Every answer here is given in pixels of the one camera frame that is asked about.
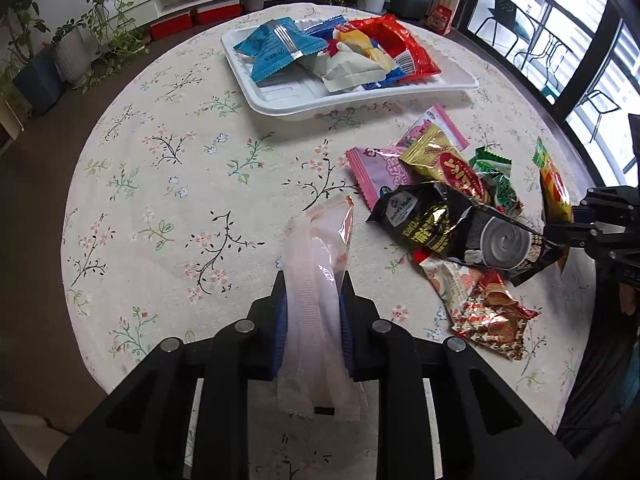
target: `white snack package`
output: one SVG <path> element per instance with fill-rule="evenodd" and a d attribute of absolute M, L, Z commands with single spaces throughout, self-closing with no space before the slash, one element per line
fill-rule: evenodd
<path fill-rule="evenodd" d="M 303 67 L 322 79 L 329 92 L 375 83 L 386 77 L 386 71 L 379 63 L 354 52 L 341 41 L 336 48 L 338 52 L 333 56 L 322 51 L 298 60 Z"/>
<path fill-rule="evenodd" d="M 287 289 L 287 338 L 278 373 L 278 405 L 312 417 L 334 408 L 339 420 L 359 420 L 358 387 L 342 354 L 339 291 L 346 269 L 353 202 L 339 197 L 293 218 L 282 270 Z"/>

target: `pink snack package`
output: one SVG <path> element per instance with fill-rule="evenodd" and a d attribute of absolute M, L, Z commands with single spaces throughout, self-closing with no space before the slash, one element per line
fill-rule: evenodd
<path fill-rule="evenodd" d="M 385 193 L 419 182 L 420 176 L 400 162 L 402 152 L 404 148 L 351 148 L 344 153 L 370 210 Z"/>
<path fill-rule="evenodd" d="M 425 113 L 423 113 L 414 125 L 409 128 L 409 131 L 402 136 L 402 139 L 398 140 L 396 146 L 398 148 L 408 148 L 414 143 L 414 140 L 420 137 L 424 131 L 433 123 L 439 126 L 445 133 L 449 140 L 460 151 L 464 150 L 468 145 L 468 140 L 462 136 L 460 130 L 456 128 L 456 125 L 451 122 L 449 116 L 444 111 L 441 105 L 433 105 Z"/>

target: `green snack package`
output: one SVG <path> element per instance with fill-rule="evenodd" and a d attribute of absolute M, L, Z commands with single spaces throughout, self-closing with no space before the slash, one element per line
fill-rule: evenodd
<path fill-rule="evenodd" d="M 484 146 L 476 148 L 476 155 L 469 165 L 478 174 L 491 200 L 490 205 L 509 218 L 517 218 L 522 212 L 522 202 L 511 187 L 511 159 L 489 152 Z"/>

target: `white plastic bag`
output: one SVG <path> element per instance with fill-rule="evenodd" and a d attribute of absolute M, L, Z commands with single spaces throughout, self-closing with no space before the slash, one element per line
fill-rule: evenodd
<path fill-rule="evenodd" d="M 287 228 L 282 269 L 287 338 L 278 374 L 278 405 L 303 416 L 334 408 L 359 420 L 358 389 L 344 365 L 339 291 L 346 269 L 353 202 L 340 197 L 308 209 Z"/>

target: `black snack package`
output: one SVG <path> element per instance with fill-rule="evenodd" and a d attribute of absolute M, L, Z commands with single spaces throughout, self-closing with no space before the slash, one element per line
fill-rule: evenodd
<path fill-rule="evenodd" d="M 398 186 L 369 219 L 398 241 L 468 266 L 493 267 L 513 285 L 562 257 L 562 247 L 493 207 L 439 182 Z"/>

